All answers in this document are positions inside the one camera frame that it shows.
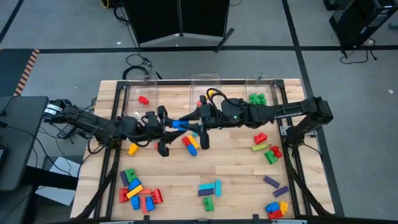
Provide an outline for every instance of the yellow lego brick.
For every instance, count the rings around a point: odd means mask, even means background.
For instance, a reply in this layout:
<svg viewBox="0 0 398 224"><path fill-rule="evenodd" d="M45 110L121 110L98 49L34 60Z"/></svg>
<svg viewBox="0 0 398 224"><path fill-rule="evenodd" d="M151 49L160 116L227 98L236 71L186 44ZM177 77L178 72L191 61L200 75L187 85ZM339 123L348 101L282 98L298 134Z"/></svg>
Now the yellow lego brick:
<svg viewBox="0 0 398 224"><path fill-rule="evenodd" d="M128 154L134 155L134 153L136 153L138 149L139 149L139 147L136 144L132 143Z"/></svg>
<svg viewBox="0 0 398 224"><path fill-rule="evenodd" d="M287 202L279 202L279 208L283 215L285 215L287 213L288 206L289 206L289 204Z"/></svg>
<svg viewBox="0 0 398 224"><path fill-rule="evenodd" d="M138 185L135 189L127 193L126 196L128 199L130 199L132 196L138 194L141 190L144 190L144 188L142 187L142 185Z"/></svg>
<svg viewBox="0 0 398 224"><path fill-rule="evenodd" d="M193 144L193 147L195 147L195 149L199 148L198 143L196 142L196 140L192 136L188 136L188 139Z"/></svg>

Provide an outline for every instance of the pile of lego bricks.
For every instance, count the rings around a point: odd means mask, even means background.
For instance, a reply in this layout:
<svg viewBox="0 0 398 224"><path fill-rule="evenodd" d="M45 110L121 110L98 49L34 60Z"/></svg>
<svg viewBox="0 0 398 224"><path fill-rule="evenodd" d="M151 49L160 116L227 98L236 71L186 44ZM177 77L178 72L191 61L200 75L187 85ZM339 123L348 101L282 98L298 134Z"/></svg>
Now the pile of lego bricks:
<svg viewBox="0 0 398 224"><path fill-rule="evenodd" d="M133 209L138 210L141 208L142 212L147 214L148 212L155 210L155 204L163 202L162 194L159 189L152 191L151 189L143 188L134 169L121 171L120 177L122 179L123 186L127 187L119 189L120 203L128 202L131 199Z"/></svg>

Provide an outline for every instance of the red lego brick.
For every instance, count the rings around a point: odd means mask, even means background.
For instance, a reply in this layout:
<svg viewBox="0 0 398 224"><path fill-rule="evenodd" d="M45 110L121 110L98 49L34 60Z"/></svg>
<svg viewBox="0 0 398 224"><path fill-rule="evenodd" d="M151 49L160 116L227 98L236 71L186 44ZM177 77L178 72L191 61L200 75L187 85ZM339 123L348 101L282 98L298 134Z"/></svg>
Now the red lego brick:
<svg viewBox="0 0 398 224"><path fill-rule="evenodd" d="M182 138L182 143L184 143L185 146L191 145L191 141L189 141L189 138L186 136Z"/></svg>
<svg viewBox="0 0 398 224"><path fill-rule="evenodd" d="M267 136L266 134L260 133L259 135L257 135L257 136L254 137L254 142L255 142L256 144L260 144L260 143L262 143L263 141L267 140L267 138L268 138L268 136Z"/></svg>
<svg viewBox="0 0 398 224"><path fill-rule="evenodd" d="M146 97L143 97L143 96L139 96L138 97L138 102L142 103L143 105L148 105L149 104L149 100Z"/></svg>
<svg viewBox="0 0 398 224"><path fill-rule="evenodd" d="M163 202L162 194L160 193L159 189L155 189L152 193L150 193L150 196L152 196L154 199L155 204Z"/></svg>
<svg viewBox="0 0 398 224"><path fill-rule="evenodd" d="M284 215L282 214L282 211L276 210L274 212L268 213L269 219L278 219L282 218Z"/></svg>
<svg viewBox="0 0 398 224"><path fill-rule="evenodd" d="M282 153L279 151L274 152L274 154L275 154L276 158L278 158L278 159L282 157Z"/></svg>
<svg viewBox="0 0 398 224"><path fill-rule="evenodd" d="M274 154L276 154L276 152L279 152L279 147L278 146L272 146L269 150L273 151Z"/></svg>
<svg viewBox="0 0 398 224"><path fill-rule="evenodd" d="M119 203L127 202L129 199L126 194L129 193L128 189L119 188Z"/></svg>

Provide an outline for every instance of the purple lego brick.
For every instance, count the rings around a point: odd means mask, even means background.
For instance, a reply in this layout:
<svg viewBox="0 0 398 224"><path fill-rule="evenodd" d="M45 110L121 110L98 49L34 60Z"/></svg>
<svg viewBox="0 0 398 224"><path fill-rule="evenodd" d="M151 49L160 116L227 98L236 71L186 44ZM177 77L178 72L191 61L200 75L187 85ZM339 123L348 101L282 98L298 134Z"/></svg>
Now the purple lego brick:
<svg viewBox="0 0 398 224"><path fill-rule="evenodd" d="M279 187L279 183L274 181L274 179L270 178L269 176L265 176L264 177L264 181L267 182L268 184L271 184L272 186L274 186L275 188Z"/></svg>
<svg viewBox="0 0 398 224"><path fill-rule="evenodd" d="M279 197L288 191L289 191L289 188L287 186L285 186L285 187L282 187L281 189L274 191L272 194L274 195L274 197Z"/></svg>
<svg viewBox="0 0 398 224"><path fill-rule="evenodd" d="M214 194L214 189L198 190L198 196L205 196L212 194Z"/></svg>
<svg viewBox="0 0 398 224"><path fill-rule="evenodd" d="M124 171L120 172L120 177L122 178L123 186L127 187L129 182L127 181L126 173Z"/></svg>

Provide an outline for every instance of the green lego brick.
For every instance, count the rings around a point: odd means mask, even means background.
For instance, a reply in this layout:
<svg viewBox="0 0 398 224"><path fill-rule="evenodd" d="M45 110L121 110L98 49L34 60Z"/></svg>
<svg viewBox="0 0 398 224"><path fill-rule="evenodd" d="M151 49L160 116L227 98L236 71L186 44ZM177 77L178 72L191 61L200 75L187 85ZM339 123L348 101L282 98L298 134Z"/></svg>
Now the green lego brick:
<svg viewBox="0 0 398 224"><path fill-rule="evenodd" d="M256 152L256 151L258 151L258 150L263 150L263 149L266 149L267 148L267 144L260 144L260 145L257 145L257 146L252 146L252 150L253 150L253 152Z"/></svg>
<svg viewBox="0 0 398 224"><path fill-rule="evenodd" d="M124 171L126 173L127 181L131 183L134 179L137 178L135 175L135 170L134 169L128 169Z"/></svg>
<svg viewBox="0 0 398 224"><path fill-rule="evenodd" d="M214 205L211 197L205 197L203 199L203 203L205 204L205 210L206 212L212 212L214 211Z"/></svg>
<svg viewBox="0 0 398 224"><path fill-rule="evenodd" d="M274 151L268 151L265 153L265 156L269 162L269 164L274 164L276 161L278 161L278 158L276 158Z"/></svg>

